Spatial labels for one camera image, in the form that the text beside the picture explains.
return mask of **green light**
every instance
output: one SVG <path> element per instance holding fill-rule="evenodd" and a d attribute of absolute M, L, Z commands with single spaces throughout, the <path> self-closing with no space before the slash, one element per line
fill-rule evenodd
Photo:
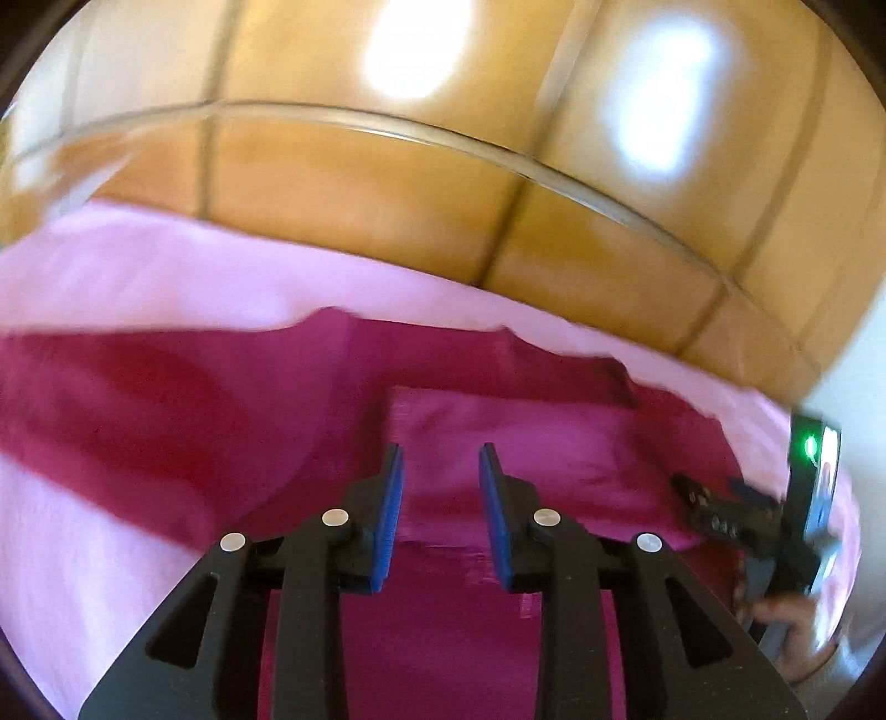
<path fill-rule="evenodd" d="M 819 454 L 819 441 L 810 435 L 806 438 L 803 449 L 806 451 L 806 456 L 810 460 L 814 460 L 815 456 Z"/>

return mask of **light pink cloth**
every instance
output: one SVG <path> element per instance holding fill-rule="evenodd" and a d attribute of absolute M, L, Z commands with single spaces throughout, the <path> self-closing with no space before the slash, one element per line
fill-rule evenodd
<path fill-rule="evenodd" d="M 97 201 L 0 253 L 0 332 L 262 330 L 326 306 L 417 325 L 507 326 L 554 352 L 612 355 L 639 382 L 716 416 L 750 483 L 786 488 L 789 418 L 760 393 L 476 288 Z M 831 528 L 843 537 L 825 589 L 836 622 L 860 556 L 847 473 Z M 195 559 L 0 458 L 0 626 L 66 718 Z"/>

